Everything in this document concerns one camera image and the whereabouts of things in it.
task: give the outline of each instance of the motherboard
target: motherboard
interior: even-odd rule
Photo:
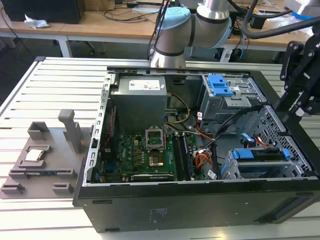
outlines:
[[[162,141],[161,136],[158,135],[159,132],[121,134],[116,160],[112,162],[107,159],[102,160],[101,182],[179,181],[185,173],[189,174],[190,179],[202,180],[203,174],[195,169],[192,162],[192,153],[198,149],[195,136],[192,134],[184,136],[163,134]],[[187,151],[182,151],[182,153],[187,152],[189,157],[186,167],[183,162],[176,162],[177,158],[181,159],[178,138],[185,139],[186,144],[182,142],[181,147],[187,148]]]

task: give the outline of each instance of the black computer tower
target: black computer tower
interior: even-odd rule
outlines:
[[[78,24],[85,14],[84,0],[2,0],[11,21],[32,19]]]

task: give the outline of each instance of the aluminum extrusion table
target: aluminum extrusion table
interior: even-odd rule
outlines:
[[[145,60],[57,58],[35,61],[0,107],[0,186],[5,182],[28,139],[32,121],[45,121],[49,128],[63,127],[59,111],[74,109],[81,127],[95,121],[107,66],[147,66]],[[188,67],[258,70],[280,95],[281,65],[253,63],[187,62]],[[301,125],[320,147],[320,117],[304,119]],[[0,199],[0,239],[320,239],[320,202],[282,224],[229,226],[98,234],[72,199]]]

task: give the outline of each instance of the green circuit board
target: green circuit board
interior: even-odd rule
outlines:
[[[122,173],[166,173],[175,176],[176,165],[171,136],[166,136],[165,150],[157,154],[163,156],[162,166],[150,166],[145,135],[121,135],[118,148],[117,169]],[[159,139],[149,137],[149,144],[159,144]]]
[[[126,176],[135,174],[170,174],[177,180],[175,154],[171,134],[165,136],[165,149],[147,150],[145,134],[122,134],[119,138],[117,159],[114,170],[104,174],[103,182],[125,182]],[[160,144],[157,135],[149,134],[148,144]],[[194,135],[187,135],[189,151],[197,149]],[[194,176],[202,180],[202,174]]]

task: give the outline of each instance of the processor chip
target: processor chip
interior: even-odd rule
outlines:
[[[149,167],[163,167],[164,154],[161,152],[148,153]]]
[[[38,162],[45,151],[39,149],[31,149],[25,156],[25,161]]]

